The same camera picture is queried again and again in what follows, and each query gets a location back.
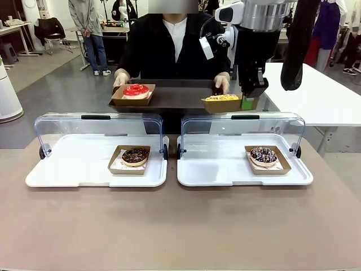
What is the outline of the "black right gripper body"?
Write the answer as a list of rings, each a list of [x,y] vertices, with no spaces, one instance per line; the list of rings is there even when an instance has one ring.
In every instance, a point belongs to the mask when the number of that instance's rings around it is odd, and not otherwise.
[[[265,64],[274,56],[281,31],[259,32],[240,26],[236,29],[234,63],[238,68],[239,79],[252,80],[258,77],[259,69],[265,72]]]

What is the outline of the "person's left hand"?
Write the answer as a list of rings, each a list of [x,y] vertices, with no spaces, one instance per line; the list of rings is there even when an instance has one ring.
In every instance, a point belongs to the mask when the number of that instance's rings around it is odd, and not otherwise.
[[[214,78],[217,95],[228,94],[230,89],[230,75],[228,72],[221,72]]]

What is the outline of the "person's right hand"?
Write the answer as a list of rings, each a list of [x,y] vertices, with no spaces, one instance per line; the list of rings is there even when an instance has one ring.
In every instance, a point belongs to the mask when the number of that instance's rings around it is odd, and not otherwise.
[[[114,81],[113,87],[117,88],[124,84],[127,84],[130,79],[131,79],[131,77],[130,77],[129,73],[126,70],[120,68],[115,71],[115,81]]]

